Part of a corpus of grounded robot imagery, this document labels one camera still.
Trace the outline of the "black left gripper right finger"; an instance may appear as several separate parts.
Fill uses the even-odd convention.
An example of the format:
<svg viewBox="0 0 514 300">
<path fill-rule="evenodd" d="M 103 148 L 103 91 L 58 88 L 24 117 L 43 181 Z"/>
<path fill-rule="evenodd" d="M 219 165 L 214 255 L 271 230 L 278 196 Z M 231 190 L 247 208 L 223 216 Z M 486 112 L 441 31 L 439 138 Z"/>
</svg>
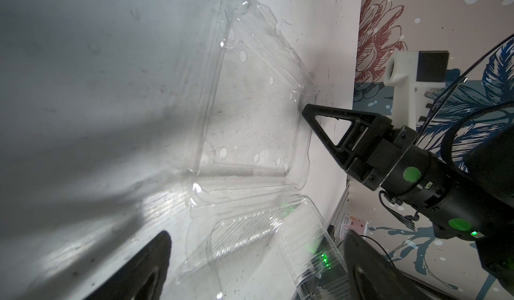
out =
<svg viewBox="0 0 514 300">
<path fill-rule="evenodd" d="M 429 298 L 352 230 L 345 236 L 345 263 L 352 299 Z"/>
</svg>

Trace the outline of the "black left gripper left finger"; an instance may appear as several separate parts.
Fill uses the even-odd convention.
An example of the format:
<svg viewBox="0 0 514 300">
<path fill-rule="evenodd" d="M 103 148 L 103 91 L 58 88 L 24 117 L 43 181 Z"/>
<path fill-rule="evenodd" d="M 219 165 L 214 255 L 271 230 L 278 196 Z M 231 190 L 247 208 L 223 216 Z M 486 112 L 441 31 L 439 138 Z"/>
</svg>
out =
<svg viewBox="0 0 514 300">
<path fill-rule="evenodd" d="M 171 235 L 161 231 L 87 298 L 160 299 L 167 279 L 171 252 Z"/>
</svg>

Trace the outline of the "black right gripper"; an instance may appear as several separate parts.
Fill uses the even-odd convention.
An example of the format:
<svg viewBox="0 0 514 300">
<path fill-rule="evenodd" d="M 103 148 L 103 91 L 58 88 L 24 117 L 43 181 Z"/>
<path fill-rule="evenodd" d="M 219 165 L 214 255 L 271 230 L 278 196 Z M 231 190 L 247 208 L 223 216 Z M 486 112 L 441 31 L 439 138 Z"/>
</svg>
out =
<svg viewBox="0 0 514 300">
<path fill-rule="evenodd" d="M 380 188 L 431 220 L 458 217 L 457 173 L 415 146 L 414 130 L 395 130 L 389 117 L 377 113 L 322 105 L 306 105 L 302 116 L 337 164 L 365 187 Z M 345 131 L 329 136 L 320 117 Z"/>
</svg>

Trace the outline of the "clear clamshell container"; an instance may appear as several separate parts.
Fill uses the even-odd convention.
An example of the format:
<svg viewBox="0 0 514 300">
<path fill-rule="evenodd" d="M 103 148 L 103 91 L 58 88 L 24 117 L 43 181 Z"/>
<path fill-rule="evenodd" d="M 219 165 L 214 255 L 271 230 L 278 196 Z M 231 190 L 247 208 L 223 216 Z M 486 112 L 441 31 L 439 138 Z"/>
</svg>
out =
<svg viewBox="0 0 514 300">
<path fill-rule="evenodd" d="M 349 299 L 340 251 L 313 201 L 317 90 L 258 0 L 221 0 L 213 89 L 189 176 L 185 261 L 163 299 Z"/>
</svg>

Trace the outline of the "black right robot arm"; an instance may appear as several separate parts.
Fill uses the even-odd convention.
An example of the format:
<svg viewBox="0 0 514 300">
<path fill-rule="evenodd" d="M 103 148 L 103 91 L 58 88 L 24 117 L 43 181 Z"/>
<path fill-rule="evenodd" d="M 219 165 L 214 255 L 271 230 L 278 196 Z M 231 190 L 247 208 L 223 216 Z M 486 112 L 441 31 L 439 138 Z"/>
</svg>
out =
<svg viewBox="0 0 514 300">
<path fill-rule="evenodd" d="M 513 291 L 513 128 L 452 160 L 458 131 L 492 107 L 469 114 L 445 134 L 440 154 L 416 146 L 418 133 L 376 113 L 308 104 L 302 115 L 337 164 L 380 196 L 426 216 L 439 238 L 477 246 L 481 266 Z"/>
</svg>

